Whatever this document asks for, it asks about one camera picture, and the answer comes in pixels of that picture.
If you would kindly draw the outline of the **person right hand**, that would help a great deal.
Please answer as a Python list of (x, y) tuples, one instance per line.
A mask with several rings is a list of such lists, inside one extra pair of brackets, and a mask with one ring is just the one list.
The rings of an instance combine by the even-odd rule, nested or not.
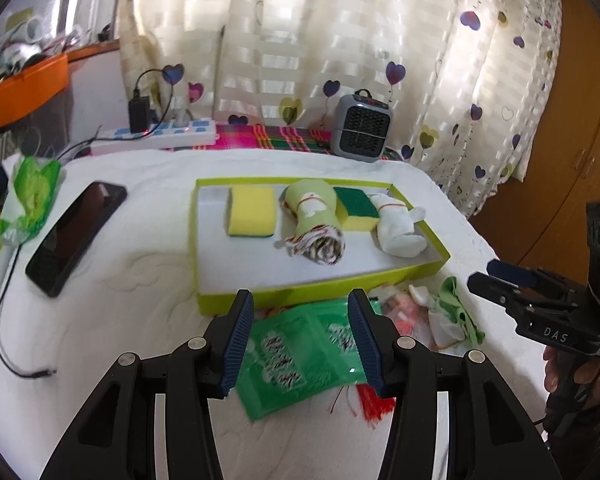
[[(548, 393), (554, 393), (562, 380), (562, 373), (558, 367), (558, 351), (546, 347), (543, 352), (545, 361), (544, 388)], [(583, 364), (574, 374), (573, 382), (578, 385), (593, 385), (586, 408), (600, 404), (600, 358), (594, 358)]]

